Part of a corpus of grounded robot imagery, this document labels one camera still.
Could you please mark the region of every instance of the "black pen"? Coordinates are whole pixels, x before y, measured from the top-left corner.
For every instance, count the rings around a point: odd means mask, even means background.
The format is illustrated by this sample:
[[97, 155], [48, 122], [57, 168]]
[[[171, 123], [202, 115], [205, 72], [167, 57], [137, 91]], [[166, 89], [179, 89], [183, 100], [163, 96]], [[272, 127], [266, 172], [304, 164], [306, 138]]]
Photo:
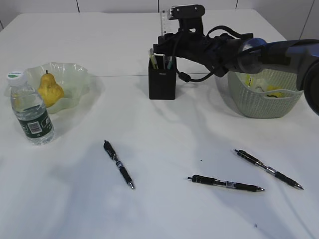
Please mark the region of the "black pen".
[[221, 186], [225, 188], [233, 188], [238, 190], [245, 190], [250, 192], [263, 192], [265, 189], [261, 187], [257, 187], [255, 185], [248, 185], [243, 183], [234, 183], [229, 181], [221, 181], [215, 178], [208, 178], [200, 175], [193, 175], [192, 177], [188, 177], [193, 183], [202, 183], [212, 186]]
[[135, 189], [133, 180], [131, 179], [131, 177], [129, 176], [128, 172], [126, 171], [124, 165], [122, 164], [122, 162], [118, 159], [116, 152], [114, 151], [114, 149], [112, 148], [110, 142], [108, 141], [104, 141], [104, 145], [103, 145], [105, 151], [109, 154], [110, 158], [115, 161], [116, 166], [118, 167], [119, 171], [121, 172], [122, 176], [124, 177], [126, 183], [132, 188]]
[[262, 161], [259, 159], [255, 158], [254, 156], [250, 155], [249, 153], [243, 151], [243, 150], [237, 150], [235, 149], [235, 152], [237, 153], [238, 156], [246, 159], [248, 162], [255, 164], [257, 167], [261, 167], [264, 169], [267, 173], [275, 176], [276, 178], [280, 179], [281, 181], [289, 184], [290, 186], [297, 188], [297, 189], [304, 189], [299, 183], [297, 183], [295, 180], [292, 180], [291, 178], [285, 176], [281, 172], [273, 169], [272, 167], [269, 167], [265, 165]]

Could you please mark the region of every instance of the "water bottle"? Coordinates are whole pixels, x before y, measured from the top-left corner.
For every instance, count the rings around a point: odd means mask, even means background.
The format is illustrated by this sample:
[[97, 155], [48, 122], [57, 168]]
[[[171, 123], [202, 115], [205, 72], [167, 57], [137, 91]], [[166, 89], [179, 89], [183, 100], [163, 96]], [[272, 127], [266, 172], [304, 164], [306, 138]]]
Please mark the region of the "water bottle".
[[10, 72], [11, 106], [27, 139], [44, 145], [54, 138], [54, 128], [41, 95], [27, 83], [23, 71]]

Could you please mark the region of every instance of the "table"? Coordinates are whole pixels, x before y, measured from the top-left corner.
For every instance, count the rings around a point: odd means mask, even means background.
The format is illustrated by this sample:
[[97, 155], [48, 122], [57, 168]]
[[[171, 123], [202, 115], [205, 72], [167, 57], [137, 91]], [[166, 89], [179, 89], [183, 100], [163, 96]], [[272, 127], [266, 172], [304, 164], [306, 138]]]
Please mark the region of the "table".
[[[13, 34], [10, 25], [0, 43], [8, 41], [8, 32]], [[304, 97], [283, 118], [247, 119], [234, 107], [226, 77], [199, 84], [179, 80], [174, 101], [150, 101], [147, 76], [93, 77], [77, 107], [51, 115], [56, 139], [31, 146], [3, 97], [5, 86], [0, 85], [0, 238], [319, 237], [319, 119]], [[105, 139], [126, 165], [135, 191], [104, 151]], [[243, 161], [234, 148], [305, 190]], [[266, 191], [198, 185], [187, 180], [193, 174]]]
[[[147, 48], [160, 35], [159, 13], [106, 14], [27, 13], [0, 34], [0, 73], [47, 62], [78, 63], [95, 76], [147, 75]], [[253, 32], [268, 42], [285, 40], [256, 11], [209, 10], [205, 32], [227, 25], [240, 33]], [[177, 31], [178, 21], [172, 21]], [[206, 68], [179, 60], [181, 70], [204, 73]]]

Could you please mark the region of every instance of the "bottle cap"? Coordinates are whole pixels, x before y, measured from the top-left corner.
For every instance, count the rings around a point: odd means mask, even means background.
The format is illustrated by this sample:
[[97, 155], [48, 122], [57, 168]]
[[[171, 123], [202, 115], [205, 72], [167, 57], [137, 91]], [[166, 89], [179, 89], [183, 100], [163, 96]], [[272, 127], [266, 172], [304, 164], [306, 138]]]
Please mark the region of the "bottle cap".
[[10, 86], [23, 85], [28, 81], [25, 73], [23, 71], [12, 71], [6, 76]]

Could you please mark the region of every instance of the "black pen holder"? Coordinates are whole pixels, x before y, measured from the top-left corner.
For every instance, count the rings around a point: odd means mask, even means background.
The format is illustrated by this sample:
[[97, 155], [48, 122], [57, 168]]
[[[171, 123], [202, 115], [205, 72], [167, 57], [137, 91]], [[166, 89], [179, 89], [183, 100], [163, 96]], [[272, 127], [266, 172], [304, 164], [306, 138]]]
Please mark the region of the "black pen holder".
[[163, 56], [155, 56], [159, 69], [154, 69], [149, 60], [149, 98], [150, 100], [175, 100], [176, 70], [167, 69]]

